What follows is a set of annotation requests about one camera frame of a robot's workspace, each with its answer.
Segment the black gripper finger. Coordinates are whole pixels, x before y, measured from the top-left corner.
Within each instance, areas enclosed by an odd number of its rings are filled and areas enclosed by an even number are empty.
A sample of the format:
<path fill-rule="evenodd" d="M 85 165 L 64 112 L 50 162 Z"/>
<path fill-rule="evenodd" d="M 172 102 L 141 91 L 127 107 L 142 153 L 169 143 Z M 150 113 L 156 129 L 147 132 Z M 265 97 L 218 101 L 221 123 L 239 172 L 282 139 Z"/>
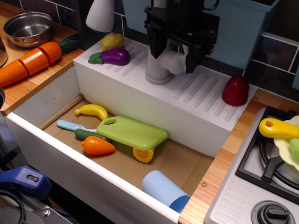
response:
<path fill-rule="evenodd" d="M 204 57 L 205 57 L 205 50 L 202 46 L 200 45 L 190 46 L 185 60 L 185 65 L 186 65 L 185 72 L 193 73 L 195 68 L 198 65 L 200 65 Z"/>
<path fill-rule="evenodd" d="M 150 52 L 157 59 L 164 52 L 167 45 L 164 29 L 155 23 L 150 23 L 147 25 L 147 36 Z"/>

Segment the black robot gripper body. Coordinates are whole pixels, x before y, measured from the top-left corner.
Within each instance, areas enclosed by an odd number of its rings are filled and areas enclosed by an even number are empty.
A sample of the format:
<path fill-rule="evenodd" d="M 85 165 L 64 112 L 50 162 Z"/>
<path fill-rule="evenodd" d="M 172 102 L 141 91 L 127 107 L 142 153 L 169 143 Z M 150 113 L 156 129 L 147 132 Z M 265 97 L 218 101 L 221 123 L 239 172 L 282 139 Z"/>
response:
<path fill-rule="evenodd" d="M 161 0 L 145 7 L 145 28 L 155 23 L 164 29 L 165 36 L 188 47 L 200 45 L 205 55 L 212 53 L 216 44 L 220 18 L 205 12 L 203 0 L 167 0 L 166 6 L 158 6 Z"/>

